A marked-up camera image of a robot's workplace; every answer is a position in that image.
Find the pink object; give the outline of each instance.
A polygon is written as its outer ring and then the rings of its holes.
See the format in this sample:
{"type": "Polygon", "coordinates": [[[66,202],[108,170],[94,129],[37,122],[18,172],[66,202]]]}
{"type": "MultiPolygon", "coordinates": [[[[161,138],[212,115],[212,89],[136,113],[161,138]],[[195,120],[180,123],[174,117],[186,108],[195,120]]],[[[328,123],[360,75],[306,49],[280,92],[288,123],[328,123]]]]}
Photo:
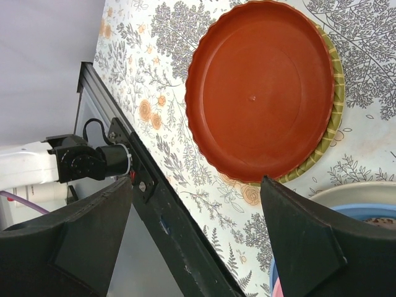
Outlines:
{"type": "Polygon", "coordinates": [[[277,279],[275,286],[273,287],[272,297],[283,297],[282,287],[280,286],[280,280],[277,279]]]}

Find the floral tablecloth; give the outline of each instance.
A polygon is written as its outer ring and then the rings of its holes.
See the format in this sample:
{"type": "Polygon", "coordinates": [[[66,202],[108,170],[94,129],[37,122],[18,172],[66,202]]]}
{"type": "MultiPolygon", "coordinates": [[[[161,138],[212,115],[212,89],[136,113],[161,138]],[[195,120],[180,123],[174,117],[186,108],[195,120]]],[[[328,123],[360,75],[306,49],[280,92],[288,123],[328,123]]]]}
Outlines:
{"type": "MultiPolygon", "coordinates": [[[[217,173],[185,115],[184,83],[201,36],[242,2],[107,0],[94,67],[246,295],[268,296],[272,252],[259,188],[217,173]]],[[[329,34],[346,80],[334,141],[286,185],[310,197],[341,184],[394,180],[396,0],[285,2],[329,34]]]]}

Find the black metal frame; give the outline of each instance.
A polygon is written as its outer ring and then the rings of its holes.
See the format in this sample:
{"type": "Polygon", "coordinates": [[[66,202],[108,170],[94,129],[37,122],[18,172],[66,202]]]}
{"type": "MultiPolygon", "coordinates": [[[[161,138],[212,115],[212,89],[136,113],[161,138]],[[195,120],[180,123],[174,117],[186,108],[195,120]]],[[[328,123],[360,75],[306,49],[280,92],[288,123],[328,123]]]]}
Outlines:
{"type": "Polygon", "coordinates": [[[83,63],[79,90],[95,97],[110,134],[132,151],[133,204],[185,296],[244,296],[183,202],[139,139],[93,66],[83,63]]]}
{"type": "Polygon", "coordinates": [[[2,296],[106,296],[132,204],[121,178],[0,232],[2,296]]]}

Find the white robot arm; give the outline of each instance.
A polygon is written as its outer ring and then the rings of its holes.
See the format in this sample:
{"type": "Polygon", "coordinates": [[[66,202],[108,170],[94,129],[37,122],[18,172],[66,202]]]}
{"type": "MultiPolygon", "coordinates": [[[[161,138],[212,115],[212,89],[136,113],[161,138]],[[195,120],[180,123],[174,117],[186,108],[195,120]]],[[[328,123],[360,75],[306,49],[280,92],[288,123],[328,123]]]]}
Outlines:
{"type": "Polygon", "coordinates": [[[56,155],[47,142],[0,151],[0,191],[59,180],[56,155]]]}
{"type": "Polygon", "coordinates": [[[103,180],[127,174],[131,154],[123,144],[94,149],[83,138],[70,134],[43,142],[0,151],[0,191],[80,178],[103,180]]]}

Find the white bowl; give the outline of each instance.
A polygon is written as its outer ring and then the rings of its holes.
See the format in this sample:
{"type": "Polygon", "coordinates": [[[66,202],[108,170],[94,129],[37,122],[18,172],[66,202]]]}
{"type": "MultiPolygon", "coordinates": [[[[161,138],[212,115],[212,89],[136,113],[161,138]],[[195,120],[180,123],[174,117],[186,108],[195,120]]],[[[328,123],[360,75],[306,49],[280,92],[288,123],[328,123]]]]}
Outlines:
{"type": "Polygon", "coordinates": [[[343,204],[394,204],[396,205],[396,182],[367,181],[344,184],[320,192],[311,200],[326,207],[343,204]]]}

